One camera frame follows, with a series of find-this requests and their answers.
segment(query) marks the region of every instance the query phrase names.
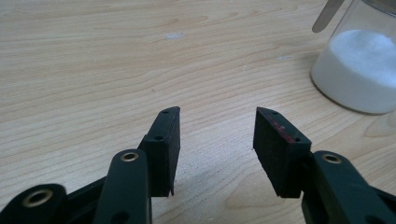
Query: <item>wood grain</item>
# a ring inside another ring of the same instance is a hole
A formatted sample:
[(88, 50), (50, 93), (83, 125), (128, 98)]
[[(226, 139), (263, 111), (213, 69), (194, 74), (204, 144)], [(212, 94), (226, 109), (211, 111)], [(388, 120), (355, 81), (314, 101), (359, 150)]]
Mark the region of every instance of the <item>wood grain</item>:
[(314, 35), (324, 0), (1, 1), (0, 208), (37, 184), (71, 192), (106, 175), (173, 105), (176, 195), (153, 199), (155, 223), (304, 223), (251, 150), (256, 106), (396, 194), (396, 112), (346, 110), (309, 77), (348, 3)]

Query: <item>plastic container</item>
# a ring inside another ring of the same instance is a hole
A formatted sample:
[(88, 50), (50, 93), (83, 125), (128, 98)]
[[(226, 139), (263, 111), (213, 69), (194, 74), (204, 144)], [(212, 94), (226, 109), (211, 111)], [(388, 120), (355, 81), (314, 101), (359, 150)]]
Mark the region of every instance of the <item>plastic container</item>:
[(311, 77), (322, 93), (353, 110), (395, 110), (396, 0), (353, 0)]

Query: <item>wooden surface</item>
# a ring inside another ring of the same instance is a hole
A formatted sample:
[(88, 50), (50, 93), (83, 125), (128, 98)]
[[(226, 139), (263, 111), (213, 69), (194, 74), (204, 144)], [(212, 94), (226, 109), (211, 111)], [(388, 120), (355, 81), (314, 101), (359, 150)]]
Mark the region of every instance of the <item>wooden surface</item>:
[(176, 195), (153, 199), (154, 223), (304, 223), (252, 150), (256, 106), (396, 194), (396, 112), (346, 110), (309, 77), (348, 3), (315, 35), (324, 0), (0, 1), (0, 208), (106, 175), (174, 105)]

